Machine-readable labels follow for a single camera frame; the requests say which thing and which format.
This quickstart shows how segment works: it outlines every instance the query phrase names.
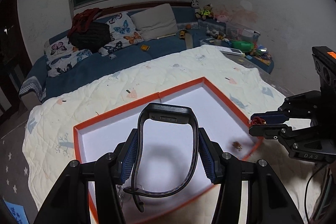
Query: sofa armrest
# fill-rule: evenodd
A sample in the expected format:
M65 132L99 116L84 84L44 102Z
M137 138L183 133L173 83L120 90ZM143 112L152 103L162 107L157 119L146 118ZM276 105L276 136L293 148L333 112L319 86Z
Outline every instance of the sofa armrest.
M35 106L42 104L35 91L29 91L28 93L22 95L21 101L29 111L31 111Z
M24 95L34 92L40 103L43 102L43 99L46 97L45 81L47 76L47 63L44 56L42 56L35 62L25 81L21 85L19 91L21 99Z

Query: beige pillow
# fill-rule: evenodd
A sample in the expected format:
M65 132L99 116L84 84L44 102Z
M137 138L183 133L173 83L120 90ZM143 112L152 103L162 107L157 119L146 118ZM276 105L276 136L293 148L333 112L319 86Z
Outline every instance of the beige pillow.
M177 32L176 19L170 4L162 4L131 15L145 41Z

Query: teddy bear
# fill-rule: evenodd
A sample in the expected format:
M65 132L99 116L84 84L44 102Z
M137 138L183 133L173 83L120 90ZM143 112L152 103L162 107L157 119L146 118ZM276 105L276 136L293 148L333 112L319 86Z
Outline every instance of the teddy bear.
M213 18L212 5L208 4L203 7L203 10L195 13L197 19L206 20L207 18Z

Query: black cable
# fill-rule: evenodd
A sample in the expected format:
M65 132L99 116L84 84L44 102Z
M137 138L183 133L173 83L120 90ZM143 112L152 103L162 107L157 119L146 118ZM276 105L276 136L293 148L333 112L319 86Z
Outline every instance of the black cable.
M306 201L307 201L307 191L308 191L308 185L309 185L309 182L311 181L311 179L319 172L321 171L324 167L326 167L327 164L323 164L319 169L317 169L317 171L315 171L315 173L313 173L311 175L311 177L309 178L308 182L307 182L307 185L306 185L306 192L304 194L304 212L306 213L306 218L307 218L307 222L308 224L310 224L309 222L309 217L308 217L308 213L307 213L307 204L306 204Z

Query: red tinsel pom-pom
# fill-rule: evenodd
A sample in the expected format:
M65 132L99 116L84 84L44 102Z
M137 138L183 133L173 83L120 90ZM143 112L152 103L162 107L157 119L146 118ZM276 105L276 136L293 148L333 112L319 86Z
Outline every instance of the red tinsel pom-pom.
M251 126L254 125L254 124L266 124L266 121L265 121L263 118L260 118L260 117L254 117L254 118L251 120Z

